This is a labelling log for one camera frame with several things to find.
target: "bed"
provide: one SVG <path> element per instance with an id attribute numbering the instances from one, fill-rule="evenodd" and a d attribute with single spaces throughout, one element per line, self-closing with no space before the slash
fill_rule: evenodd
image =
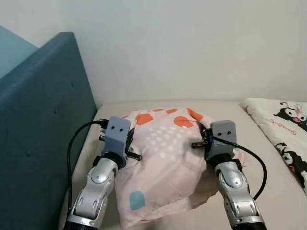
<path id="1" fill-rule="evenodd" d="M 97 114 L 79 50 L 72 33 L 61 33 L 0 80 L 1 229 L 61 229 L 66 215 L 66 147 L 81 124 L 134 109 L 190 107 L 215 120 L 236 123 L 239 144 L 255 151 L 266 163 L 267 185 L 257 203 L 268 229 L 307 229 L 306 196 L 274 146 L 254 121 L 231 101 L 156 101 L 106 103 Z M 82 133 L 73 149 L 73 197 L 100 154 L 100 128 Z M 249 158 L 244 169 L 254 194 L 262 180 L 258 162 Z M 115 194 L 104 218 L 104 230 L 119 230 Z M 222 197 L 186 213 L 163 217 L 137 230 L 230 229 Z"/>
<path id="2" fill-rule="evenodd" d="M 98 110 L 95 119 L 109 118 L 112 115 L 124 116 L 134 109 L 190 107 L 197 112 L 210 115 L 216 120 L 233 120 L 236 123 L 238 143 L 255 151 L 264 160 L 268 169 L 266 188 L 257 200 L 267 228 L 290 230 L 295 225 L 298 230 L 306 229 L 307 203 L 303 190 L 289 173 L 287 166 L 274 146 L 238 104 L 239 102 L 230 101 L 107 103 Z M 99 127 L 91 127 L 77 162 L 73 180 L 75 186 L 79 184 L 79 188 L 84 183 L 82 182 L 83 175 L 87 173 L 90 167 L 90 164 L 86 167 L 84 162 L 89 161 L 89 159 L 94 160 L 96 154 L 99 154 L 103 148 L 103 143 L 97 140 L 99 133 Z M 262 180 L 261 166 L 253 158 L 249 158 L 249 164 L 244 168 L 244 172 L 250 183 L 251 193 L 255 194 Z M 114 193 L 111 194 L 102 229 L 120 229 Z M 134 229 L 229 229 L 229 224 L 224 212 L 223 199 L 218 193 L 197 209 L 163 217 Z"/>

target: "cartoon character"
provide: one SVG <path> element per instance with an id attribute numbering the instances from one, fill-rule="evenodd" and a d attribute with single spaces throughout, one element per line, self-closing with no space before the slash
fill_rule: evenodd
<path id="1" fill-rule="evenodd" d="M 274 116 L 291 121 L 307 132 L 307 116 L 301 111 L 302 106 L 299 104 L 289 106 L 287 102 L 281 102 L 280 105 L 285 105 L 285 108 L 281 108 Z"/>
<path id="2" fill-rule="evenodd" d="M 297 176 L 301 186 L 305 188 L 305 180 L 302 172 L 307 172 L 306 161 L 303 161 L 302 158 L 296 154 L 296 152 L 286 151 L 287 145 L 285 143 L 279 143 L 275 145 L 275 148 L 279 151 L 290 170 Z"/>

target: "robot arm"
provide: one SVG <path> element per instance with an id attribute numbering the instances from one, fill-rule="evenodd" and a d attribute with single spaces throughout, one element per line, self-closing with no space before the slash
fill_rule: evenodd
<path id="1" fill-rule="evenodd" d="M 110 118 L 103 138 L 105 147 L 102 156 L 89 171 L 86 185 L 79 193 L 64 229 L 100 229 L 117 171 L 126 165 L 126 142 L 130 145 L 132 135 L 130 121 Z"/>
<path id="2" fill-rule="evenodd" d="M 236 143 L 236 127 L 232 121 L 211 123 L 211 129 L 201 130 L 203 142 L 193 148 L 205 147 L 204 158 L 216 172 L 218 189 L 224 199 L 224 207 L 234 230 L 266 230 L 255 200 L 249 193 L 248 181 L 237 163 L 232 160 L 233 146 L 214 140 L 219 137 Z"/>

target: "black cable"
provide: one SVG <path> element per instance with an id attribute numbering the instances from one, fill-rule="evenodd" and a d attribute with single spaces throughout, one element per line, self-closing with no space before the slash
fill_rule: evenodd
<path id="1" fill-rule="evenodd" d="M 250 151 L 249 149 L 243 147 L 243 146 L 240 146 L 236 143 L 233 143 L 233 142 L 230 142 L 230 141 L 227 141 L 227 140 L 223 140 L 223 139 L 220 139 L 220 138 L 217 138 L 217 137 L 213 137 L 214 140 L 217 140 L 217 141 L 220 141 L 222 143 L 225 143 L 225 144 L 228 144 L 228 145 L 231 145 L 231 146 L 234 146 L 234 147 L 237 147 L 239 149 L 242 149 L 243 151 L 249 153 L 250 155 L 252 155 L 254 158 L 256 158 L 256 160 L 259 161 L 259 163 L 261 164 L 262 166 L 262 169 L 263 169 L 263 180 L 262 180 L 262 184 L 261 184 L 261 187 L 260 189 L 258 190 L 258 192 L 255 194 L 254 196 L 254 200 L 256 200 L 260 194 L 262 193 L 264 187 L 265 187 L 265 184 L 267 182 L 267 168 L 265 167 L 265 164 L 264 162 L 261 160 L 261 158 L 259 156 L 257 156 L 255 153 L 253 153 L 252 151 Z"/>
<path id="2" fill-rule="evenodd" d="M 85 123 L 84 125 L 82 125 L 80 128 L 77 129 L 77 131 L 74 133 L 74 135 L 72 136 L 69 144 L 68 144 L 68 148 L 67 148 L 67 156 L 66 156 L 66 163 L 67 163 L 67 173 L 68 173 L 68 207 L 67 207 L 67 217 L 68 218 L 70 212 L 71 212 L 71 203 L 72 203 L 72 174 L 71 174 L 71 148 L 72 148 L 72 144 L 73 141 L 75 140 L 75 138 L 77 137 L 77 135 L 82 131 L 82 129 L 84 129 L 87 126 L 93 125 L 93 124 L 98 124 L 100 125 L 102 128 L 106 128 L 107 127 L 107 123 L 108 120 L 98 120 L 98 121 L 91 121 L 88 123 Z"/>

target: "headboard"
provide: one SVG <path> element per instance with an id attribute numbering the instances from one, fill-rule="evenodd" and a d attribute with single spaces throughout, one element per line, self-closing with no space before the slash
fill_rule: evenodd
<path id="1" fill-rule="evenodd" d="M 1 230 L 57 228 L 67 189 L 67 145 L 95 113 L 71 32 L 58 34 L 0 79 Z M 74 142 L 73 168 L 86 133 Z"/>

